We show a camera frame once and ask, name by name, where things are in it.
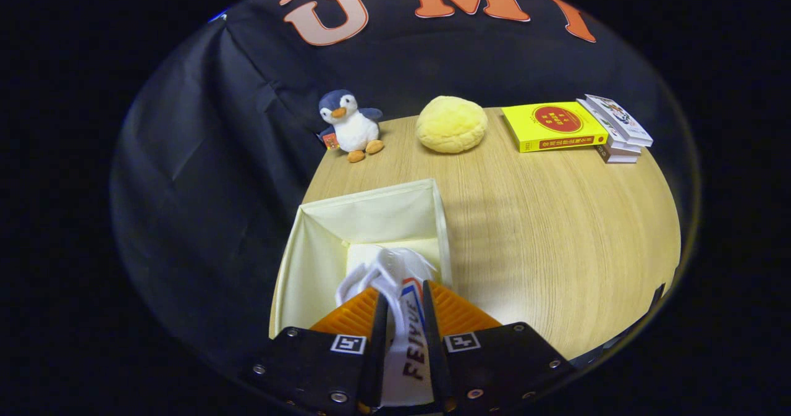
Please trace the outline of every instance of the umi lettering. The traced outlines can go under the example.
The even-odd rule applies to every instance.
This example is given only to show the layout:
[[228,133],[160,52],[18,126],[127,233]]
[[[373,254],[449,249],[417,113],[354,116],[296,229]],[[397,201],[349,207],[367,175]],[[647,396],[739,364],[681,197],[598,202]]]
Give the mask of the umi lettering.
[[[280,0],[280,5],[284,6],[292,0]],[[446,4],[443,0],[419,0],[420,7],[415,10],[415,15],[419,18],[430,19],[447,17],[455,13],[455,8]],[[467,14],[475,14],[482,0],[450,0],[456,7]],[[565,30],[577,38],[595,43],[596,38],[588,31],[585,21],[582,19],[579,10],[566,4],[562,0],[551,0],[554,2],[566,19]],[[291,23],[297,30],[300,37],[311,45],[326,46],[337,44],[352,38],[355,34],[362,31],[368,24],[368,10],[362,0],[336,0],[344,11],[347,20],[338,27],[326,27],[324,22],[316,15],[318,2],[308,2],[295,8],[283,18],[283,21]],[[506,19],[515,22],[529,22],[530,15],[522,10],[517,0],[486,0],[486,7],[483,12],[488,16],[498,19]]]

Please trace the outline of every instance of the yellow plush ball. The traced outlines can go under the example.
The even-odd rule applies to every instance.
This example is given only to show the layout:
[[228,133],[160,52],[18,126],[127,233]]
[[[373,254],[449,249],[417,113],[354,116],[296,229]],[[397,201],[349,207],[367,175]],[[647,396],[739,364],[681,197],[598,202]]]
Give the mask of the yellow plush ball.
[[481,106],[455,96],[438,96],[418,117],[418,139],[442,153],[474,148],[483,139],[489,121]]

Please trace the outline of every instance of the white cloth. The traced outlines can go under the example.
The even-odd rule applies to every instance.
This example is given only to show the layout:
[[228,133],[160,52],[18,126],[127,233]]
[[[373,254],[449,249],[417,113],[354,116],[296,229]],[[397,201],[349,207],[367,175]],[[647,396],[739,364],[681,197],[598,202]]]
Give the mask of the white cloth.
[[359,264],[336,290],[338,306],[373,286],[387,300],[395,334],[384,356],[383,407],[433,401],[428,343],[423,326],[423,281],[433,280],[433,265],[406,248],[381,248],[372,261]]

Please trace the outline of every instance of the fabric storage box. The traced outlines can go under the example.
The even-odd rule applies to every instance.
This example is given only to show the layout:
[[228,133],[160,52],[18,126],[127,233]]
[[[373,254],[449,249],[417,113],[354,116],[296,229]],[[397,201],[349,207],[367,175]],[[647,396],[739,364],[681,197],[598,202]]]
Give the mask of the fabric storage box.
[[367,245],[407,247],[452,287],[442,199],[433,179],[407,182],[300,205],[277,274],[269,336],[310,328],[336,308],[347,273],[368,262]]

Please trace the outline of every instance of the wooden table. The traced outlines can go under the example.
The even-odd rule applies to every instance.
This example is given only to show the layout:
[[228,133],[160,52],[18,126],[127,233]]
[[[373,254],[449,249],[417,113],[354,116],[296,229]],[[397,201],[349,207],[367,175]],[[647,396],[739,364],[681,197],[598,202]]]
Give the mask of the wooden table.
[[433,177],[446,209],[453,289],[501,323],[528,323],[567,359],[601,345],[670,288],[678,214],[647,150],[605,164],[593,148],[519,153],[500,109],[480,145],[425,148],[417,117],[381,123],[359,163],[328,151],[303,202]]

